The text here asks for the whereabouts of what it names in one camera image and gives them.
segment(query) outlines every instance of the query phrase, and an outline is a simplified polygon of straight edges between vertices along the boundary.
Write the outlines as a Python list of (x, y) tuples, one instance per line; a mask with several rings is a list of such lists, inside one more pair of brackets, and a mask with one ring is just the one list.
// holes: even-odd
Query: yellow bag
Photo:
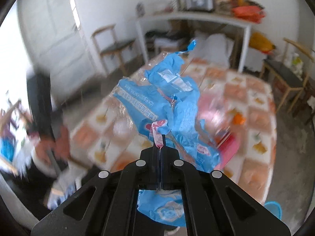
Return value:
[(249, 40), (249, 46), (263, 53), (268, 53), (274, 49), (274, 44), (258, 32), (252, 33)]

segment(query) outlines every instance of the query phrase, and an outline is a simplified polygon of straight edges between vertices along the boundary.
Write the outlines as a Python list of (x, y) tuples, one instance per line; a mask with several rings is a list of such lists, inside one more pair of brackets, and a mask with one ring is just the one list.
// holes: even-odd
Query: chair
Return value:
[[(121, 55), (121, 52), (126, 49), (126, 48), (131, 48), (132, 45), (134, 44), (135, 42), (135, 39), (130, 39), (130, 40), (122, 40), (122, 41), (118, 41), (117, 40), (117, 36), (116, 36), (116, 32), (115, 32), (115, 25), (116, 24), (113, 24), (113, 25), (109, 25), (109, 26), (105, 26), (105, 27), (101, 27), (97, 30), (94, 31), (94, 33), (92, 34), (91, 38), (92, 38), (92, 41), (96, 47), (96, 50), (99, 54), (99, 57), (100, 57), (100, 60), (103, 64), (103, 67), (106, 69), (106, 66), (104, 64), (104, 61), (103, 61), (103, 57), (104, 56), (114, 56), (114, 55), (117, 55), (118, 56), (118, 59), (119, 59), (119, 67), (120, 69), (122, 70), (122, 73), (124, 76), (127, 76), (128, 75), (128, 72), (127, 70), (125, 69), (125, 63), (123, 61), (123, 58), (122, 58), (122, 55)], [(96, 40), (96, 36), (98, 34), (101, 34), (105, 31), (111, 31), (111, 35), (114, 39), (114, 43), (108, 47), (106, 47), (105, 49), (101, 50), (98, 43), (97, 43), (97, 40)]]
[[(287, 38), (284, 38), (283, 40), (286, 42), (286, 46), (285, 46), (285, 52), (283, 54), (282, 61), (278, 62), (278, 61), (268, 59), (268, 58), (264, 59), (264, 64), (262, 66), (262, 70), (260, 72), (259, 78), (262, 78), (262, 76), (265, 72), (265, 69), (267, 68), (270, 72), (272, 72), (272, 74), (274, 74), (280, 80), (280, 82), (282, 84), (285, 85), (286, 91), (285, 91), (285, 93), (284, 93), (284, 95), (280, 101), (280, 104), (278, 105), (276, 112), (279, 111), (279, 109), (281, 108), (285, 99), (287, 98), (288, 94), (291, 91), (298, 91), (297, 95), (295, 96), (294, 100), (292, 101), (292, 103), (291, 103), (291, 105), (287, 111), (289, 113), (292, 110), (295, 103), (297, 102), (299, 96), (303, 92), (303, 89), (305, 88), (305, 86), (308, 82), (310, 71), (311, 71), (311, 68), (314, 64), (314, 58), (312, 57), (311, 52), (308, 50), (308, 48), (304, 47), (300, 43), (289, 40)], [(306, 73), (305, 72), (303, 73), (303, 77), (304, 77), (303, 80), (300, 80), (289, 68), (287, 68), (283, 64), (283, 62), (286, 58), (287, 52), (288, 52), (289, 44), (296, 47), (300, 52), (302, 52), (304, 55), (306, 55), (310, 59), (310, 65), (308, 67), (308, 70)]]

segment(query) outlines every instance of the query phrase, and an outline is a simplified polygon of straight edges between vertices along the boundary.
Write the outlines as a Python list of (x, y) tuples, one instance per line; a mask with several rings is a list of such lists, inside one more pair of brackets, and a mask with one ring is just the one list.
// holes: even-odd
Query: desk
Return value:
[[(153, 66), (161, 59), (150, 61)], [(140, 86), (150, 83), (144, 78), (145, 65), (131, 78)], [(215, 64), (185, 61), (182, 76), (190, 76), (202, 93), (217, 85), (223, 90), (229, 113), (240, 112), (246, 121), (232, 126), (232, 132), (240, 139), (241, 146), (222, 170), (229, 178), (263, 204), (269, 191), (276, 155), (276, 117), (273, 95), (269, 84), (240, 74), (234, 70), (222, 70)], [(140, 157), (141, 150), (152, 143), (137, 133), (136, 127), (122, 105), (111, 94), (87, 115), (74, 130), (71, 142), (87, 152), (89, 159), (99, 168), (115, 172)], [(182, 154), (185, 160), (193, 158)]]
[(172, 12), (172, 13), (162, 13), (156, 15), (145, 15), (136, 20), (136, 29), (138, 33), (138, 38), (140, 42), (141, 52), (144, 58), (145, 63), (147, 64), (149, 61), (148, 50), (146, 47), (146, 42), (144, 38), (144, 33), (141, 27), (141, 23), (156, 21), (156, 20), (199, 20), (199, 21), (210, 21), (221, 24), (228, 24), (236, 27), (240, 27), (244, 29), (244, 37), (243, 37), (243, 46), (241, 58), (238, 65), (238, 72), (243, 72), (245, 59), (247, 55), (247, 49), (250, 39), (251, 27), (255, 23), (238, 19), (231, 16), (219, 15), (217, 13), (207, 13), (207, 12)]

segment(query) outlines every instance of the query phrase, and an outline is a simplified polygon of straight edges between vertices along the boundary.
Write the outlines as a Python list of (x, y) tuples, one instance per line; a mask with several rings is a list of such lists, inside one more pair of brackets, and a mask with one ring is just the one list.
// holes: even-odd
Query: triangular cutout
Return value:
[(82, 220), (95, 190), (95, 187), (90, 187), (84, 193), (80, 194), (74, 201), (64, 208), (63, 213), (77, 221)]
[(238, 218), (243, 221), (248, 217), (253, 216), (256, 210), (249, 205), (241, 196), (239, 196), (233, 189), (226, 187), (226, 193), (232, 202), (233, 208)]

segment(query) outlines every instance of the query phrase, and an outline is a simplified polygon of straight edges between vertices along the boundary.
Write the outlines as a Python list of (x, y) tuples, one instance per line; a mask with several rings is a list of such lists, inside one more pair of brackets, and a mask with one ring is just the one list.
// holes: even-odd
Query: white table leg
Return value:
[(144, 34), (142, 32), (140, 20), (136, 21), (136, 29), (138, 33), (138, 39), (140, 43), (140, 48), (141, 48), (141, 53), (143, 55), (144, 62), (147, 64), (149, 62), (149, 55), (148, 55), (148, 49), (146, 47), (145, 39), (144, 39)]
[(248, 51), (249, 39), (250, 39), (250, 29), (251, 29), (251, 26), (247, 26), (244, 30), (242, 53), (241, 53), (241, 58), (239, 60), (239, 65), (238, 65), (238, 70), (237, 70), (239, 73), (243, 72), (243, 69), (244, 69), (245, 60), (246, 60), (247, 51)]

